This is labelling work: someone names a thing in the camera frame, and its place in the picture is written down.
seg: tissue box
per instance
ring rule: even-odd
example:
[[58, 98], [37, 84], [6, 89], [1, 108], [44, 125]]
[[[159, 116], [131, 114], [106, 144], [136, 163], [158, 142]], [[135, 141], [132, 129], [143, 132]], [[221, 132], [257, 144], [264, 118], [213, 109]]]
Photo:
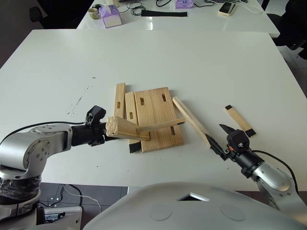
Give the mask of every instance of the tissue box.
[[194, 0], [176, 0], [176, 9], [189, 9], [193, 8]]
[[100, 7], [99, 14], [106, 28], [122, 25], [119, 11], [115, 5]]

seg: wood grain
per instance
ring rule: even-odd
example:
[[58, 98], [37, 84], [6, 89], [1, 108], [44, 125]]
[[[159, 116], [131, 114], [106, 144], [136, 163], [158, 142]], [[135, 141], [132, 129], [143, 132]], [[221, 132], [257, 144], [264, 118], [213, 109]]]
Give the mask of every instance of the wood grain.
[[224, 108], [224, 110], [231, 116], [231, 118], [243, 129], [243, 131], [249, 136], [253, 137], [256, 135], [256, 132], [252, 128], [252, 126], [237, 112], [237, 110], [228, 105]]
[[197, 134], [200, 136], [203, 142], [205, 142], [210, 148], [211, 145], [205, 134], [209, 134], [205, 127], [197, 120], [197, 118], [191, 113], [191, 111], [180, 101], [178, 97], [173, 97], [173, 103], [182, 116], [192, 125]]
[[[126, 118], [127, 121], [138, 125], [138, 117], [136, 114], [136, 106], [134, 99], [134, 92], [125, 93], [125, 105], [126, 105]], [[129, 139], [129, 145], [140, 142], [139, 140]]]
[[177, 125], [181, 125], [185, 123], [185, 119], [184, 118], [179, 118], [179, 119], [175, 119], [175, 120], [171, 120], [171, 121], [166, 121], [166, 122], [162, 122], [153, 126], [142, 126], [140, 128], [137, 128], [136, 131], [141, 133], [141, 132], [149, 132], [149, 131], [155, 131], [161, 128], [167, 128], [167, 127], [171, 127], [171, 126], [177, 126]]
[[121, 118], [125, 117], [125, 91], [125, 83], [119, 83], [116, 85], [114, 116], [118, 116]]
[[[175, 120], [176, 113], [168, 88], [135, 92], [135, 104], [140, 126], [152, 126]], [[141, 141], [142, 152], [183, 145], [179, 126], [150, 132], [149, 141]]]
[[114, 138], [149, 140], [149, 132], [138, 133], [138, 125], [119, 116], [110, 116], [106, 121], [106, 135]]

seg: electronic device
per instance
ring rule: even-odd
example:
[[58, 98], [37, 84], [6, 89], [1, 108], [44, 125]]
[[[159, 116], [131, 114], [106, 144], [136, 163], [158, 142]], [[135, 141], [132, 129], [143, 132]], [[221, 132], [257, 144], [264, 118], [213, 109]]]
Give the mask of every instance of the electronic device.
[[236, 7], [235, 3], [226, 1], [219, 9], [218, 13], [221, 15], [230, 16], [233, 14], [235, 7]]

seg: white table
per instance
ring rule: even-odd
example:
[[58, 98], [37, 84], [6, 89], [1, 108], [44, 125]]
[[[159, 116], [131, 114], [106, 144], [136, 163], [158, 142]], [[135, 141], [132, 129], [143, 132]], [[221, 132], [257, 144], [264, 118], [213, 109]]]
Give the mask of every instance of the white table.
[[[123, 25], [109, 28], [108, 30], [140, 29], [140, 30], [185, 30], [185, 31], [234, 31], [234, 32], [266, 32], [271, 37], [278, 37], [279, 31], [271, 22], [266, 13], [253, 14], [238, 5], [231, 17], [217, 15], [220, 5], [193, 9], [175, 9], [173, 0], [164, 7], [156, 7], [155, 0], [142, 0], [147, 10], [162, 12], [188, 12], [187, 17], [141, 17], [133, 16], [130, 11], [121, 13]], [[195, 0], [196, 4], [205, 4], [203, 0]], [[93, 4], [103, 3], [95, 0]], [[257, 0], [249, 0], [247, 6], [261, 8]], [[127, 9], [126, 2], [120, 3], [118, 10]], [[93, 20], [88, 13], [80, 22], [78, 29], [104, 29], [101, 20]]]
[[[34, 30], [0, 69], [0, 79], [0, 139], [38, 122], [83, 121], [93, 105], [110, 116], [119, 82], [126, 82], [127, 91], [167, 86], [223, 147], [226, 133], [218, 125], [238, 128], [223, 111], [235, 106], [257, 132], [251, 147], [287, 162], [299, 189], [306, 190], [306, 98], [267, 33]], [[43, 182], [144, 186], [192, 181], [257, 190], [237, 164], [208, 149], [188, 123], [181, 132], [185, 145], [144, 154], [129, 154], [125, 139], [73, 147], [48, 159]]]

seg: wire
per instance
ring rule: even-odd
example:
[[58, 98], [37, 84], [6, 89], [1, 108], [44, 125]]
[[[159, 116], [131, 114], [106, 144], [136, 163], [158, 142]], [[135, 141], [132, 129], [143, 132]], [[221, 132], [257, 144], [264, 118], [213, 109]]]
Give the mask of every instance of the wire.
[[79, 188], [77, 188], [76, 186], [74, 186], [74, 185], [72, 185], [72, 184], [69, 184], [69, 186], [70, 186], [70, 187], [73, 187], [74, 189], [76, 189], [76, 190], [79, 192], [79, 194], [80, 194], [80, 196], [81, 196], [81, 197], [80, 197], [79, 206], [82, 207], [82, 202], [83, 202], [82, 192], [80, 191]]
[[[135, 3], [139, 3], [138, 6], [135, 6], [135, 7], [131, 7], [131, 4], [135, 4]], [[146, 8], [143, 6], [143, 4], [140, 2], [140, 0], [137, 0], [137, 1], [133, 1], [133, 2], [128, 2], [126, 4], [126, 7], [127, 9], [125, 11], [122, 11], [120, 13], [124, 13], [124, 12], [127, 12], [128, 10], [131, 10], [130, 13], [134, 16], [139, 16], [141, 15], [142, 12], [139, 12], [139, 13], [136, 13], [136, 10], [145, 10]]]
[[49, 125], [49, 124], [70, 124], [70, 125], [82, 125], [84, 124], [85, 122], [78, 122], [78, 123], [74, 123], [74, 122], [67, 122], [67, 121], [49, 121], [49, 122], [43, 122], [43, 123], [37, 123], [37, 124], [33, 124], [33, 125], [29, 125], [29, 126], [25, 126], [25, 127], [22, 127], [22, 128], [19, 128], [13, 132], [11, 132], [10, 134], [8, 134], [0, 143], [0, 145], [2, 144], [2, 142], [8, 138], [10, 135], [13, 135], [15, 133], [18, 133], [19, 131], [22, 131], [26, 128], [32, 128], [32, 127], [35, 127], [35, 126], [42, 126], [42, 125]]
[[77, 194], [73, 194], [73, 193], [71, 193], [71, 192], [68, 191], [68, 189], [65, 187], [64, 184], [62, 184], [62, 186], [64, 187], [65, 191], [66, 191], [68, 194], [72, 195], [72, 196], [86, 197], [86, 198], [89, 198], [89, 199], [91, 199], [91, 200], [97, 202], [97, 204], [98, 204], [98, 206], [99, 206], [99, 208], [100, 208], [100, 212], [101, 212], [101, 205], [100, 205], [100, 203], [99, 203], [98, 200], [96, 200], [96, 199], [94, 199], [94, 198], [91, 198], [90, 196], [87, 196], [87, 195], [77, 195]]
[[263, 153], [265, 155], [268, 155], [269, 157], [272, 157], [274, 158], [275, 160], [279, 161], [280, 163], [282, 163], [284, 166], [286, 166], [286, 168], [290, 171], [290, 174], [293, 178], [293, 181], [294, 181], [294, 184], [295, 184], [295, 190], [296, 192], [298, 193], [298, 187], [297, 187], [297, 182], [296, 182], [296, 178], [295, 178], [295, 175], [294, 175], [294, 172], [292, 171], [292, 169], [290, 168], [289, 165], [286, 164], [286, 162], [282, 161], [281, 159], [275, 157], [274, 155], [272, 154], [269, 154], [267, 152], [264, 152], [264, 151], [261, 151], [261, 150], [252, 150], [252, 152], [259, 152], [259, 153]]
[[[213, 3], [216, 3], [216, 4], [218, 4], [218, 5], [222, 5], [222, 4], [220, 4], [220, 3], [218, 3], [218, 2], [215, 2], [215, 1], [213, 1], [213, 0], [205, 0], [205, 2], [213, 2]], [[229, 1], [229, 2], [230, 2], [230, 3], [234, 3], [234, 4], [239, 4], [239, 5], [243, 6], [246, 10], [248, 10], [249, 12], [254, 13], [254, 14], [261, 14], [261, 13], [263, 13], [263, 9], [258, 8], [258, 7], [256, 7], [256, 6], [252, 6], [252, 5], [246, 6], [246, 5], [244, 5], [243, 3], [237, 2], [237, 1]]]
[[194, 3], [194, 5], [196, 6], [196, 7], [199, 7], [199, 8], [201, 8], [201, 7], [205, 7], [205, 6], [214, 6], [214, 2], [208, 2], [208, 3], [212, 3], [211, 5], [203, 5], [203, 6], [199, 6], [199, 5], [197, 5], [196, 3]]
[[169, 4], [172, 0], [169, 0], [168, 2], [166, 2], [166, 3], [162, 4], [162, 5], [158, 5], [158, 1], [160, 1], [160, 0], [156, 0], [155, 1], [156, 6], [157, 7], [163, 7], [163, 6], [167, 5], [167, 4]]
[[60, 192], [61, 199], [60, 199], [59, 201], [54, 202], [54, 203], [51, 204], [51, 205], [45, 205], [45, 204], [42, 203], [42, 202], [39, 202], [39, 203], [42, 204], [42, 205], [45, 206], [45, 207], [52, 207], [52, 206], [56, 205], [57, 203], [59, 203], [59, 202], [61, 202], [61, 201], [63, 200], [63, 191], [64, 191], [64, 187], [62, 187], [62, 189], [61, 189], [61, 192]]

